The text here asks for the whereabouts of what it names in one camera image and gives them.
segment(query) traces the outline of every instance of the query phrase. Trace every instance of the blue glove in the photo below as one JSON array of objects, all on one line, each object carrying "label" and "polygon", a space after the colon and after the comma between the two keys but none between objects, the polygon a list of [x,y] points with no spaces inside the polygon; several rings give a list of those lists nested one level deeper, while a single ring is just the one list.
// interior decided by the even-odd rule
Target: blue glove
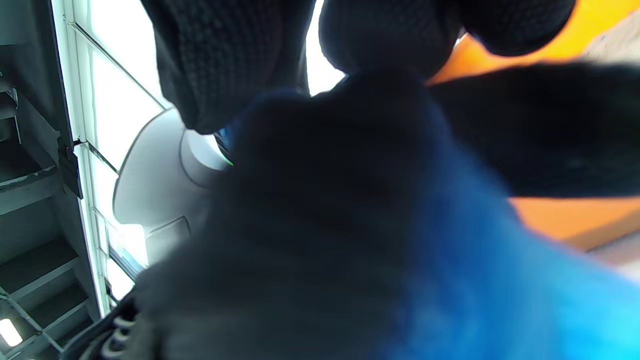
[{"label": "blue glove", "polygon": [[640,359],[640,290],[527,230],[409,73],[272,94],[231,155],[134,289],[163,359]]}]

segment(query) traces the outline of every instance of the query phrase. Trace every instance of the ceiling light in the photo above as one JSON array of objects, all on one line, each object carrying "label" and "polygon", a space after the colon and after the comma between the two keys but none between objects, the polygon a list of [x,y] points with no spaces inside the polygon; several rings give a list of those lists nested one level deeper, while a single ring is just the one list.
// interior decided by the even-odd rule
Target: ceiling light
[{"label": "ceiling light", "polygon": [[10,347],[22,343],[22,338],[20,334],[18,334],[18,330],[15,329],[15,326],[13,326],[13,323],[9,319],[0,320],[0,335],[2,335],[6,344]]}]

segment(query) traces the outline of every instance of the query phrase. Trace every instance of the finger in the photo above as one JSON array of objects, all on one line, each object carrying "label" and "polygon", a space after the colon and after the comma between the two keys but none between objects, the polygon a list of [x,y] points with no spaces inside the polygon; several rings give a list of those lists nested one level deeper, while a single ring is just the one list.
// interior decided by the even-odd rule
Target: finger
[{"label": "finger", "polygon": [[314,0],[143,0],[163,95],[190,129],[224,127],[261,92],[297,86]]},{"label": "finger", "polygon": [[569,20],[575,0],[460,0],[462,23],[491,53],[520,56],[547,45]]},{"label": "finger", "polygon": [[334,67],[350,73],[412,69],[425,78],[449,58],[460,32],[453,1],[325,0],[320,43]]},{"label": "finger", "polygon": [[640,69],[535,65],[433,86],[459,141],[518,197],[640,194]]}]

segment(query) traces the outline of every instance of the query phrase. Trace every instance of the white object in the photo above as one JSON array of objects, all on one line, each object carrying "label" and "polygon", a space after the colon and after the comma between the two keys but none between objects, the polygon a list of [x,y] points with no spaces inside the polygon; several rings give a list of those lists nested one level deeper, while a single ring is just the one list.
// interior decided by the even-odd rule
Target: white object
[{"label": "white object", "polygon": [[9,319],[0,320],[0,335],[4,338],[7,345],[14,347],[22,343],[22,337],[18,334],[13,323]]},{"label": "white object", "polygon": [[187,130],[177,110],[152,119],[138,134],[120,169],[113,214],[145,231],[149,265],[203,224],[210,184],[227,165],[213,136]]}]

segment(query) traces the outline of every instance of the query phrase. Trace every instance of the orange surface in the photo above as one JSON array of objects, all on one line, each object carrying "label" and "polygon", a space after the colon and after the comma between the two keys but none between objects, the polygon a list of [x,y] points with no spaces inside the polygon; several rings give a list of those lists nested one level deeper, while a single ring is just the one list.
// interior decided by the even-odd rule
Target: orange surface
[{"label": "orange surface", "polygon": [[[571,19],[551,43],[535,53],[514,58],[492,55],[471,36],[466,36],[432,81],[437,83],[512,65],[575,59],[596,37],[639,8],[640,0],[577,0]],[[636,225],[637,216],[634,216],[640,211],[640,198],[513,199],[513,203],[527,225],[547,236],[569,241],[581,249],[624,235],[620,229],[627,233],[640,231],[640,224]],[[609,239],[594,240],[590,236],[588,241],[582,241],[585,235],[590,234]],[[573,244],[576,240],[581,245]]]}]

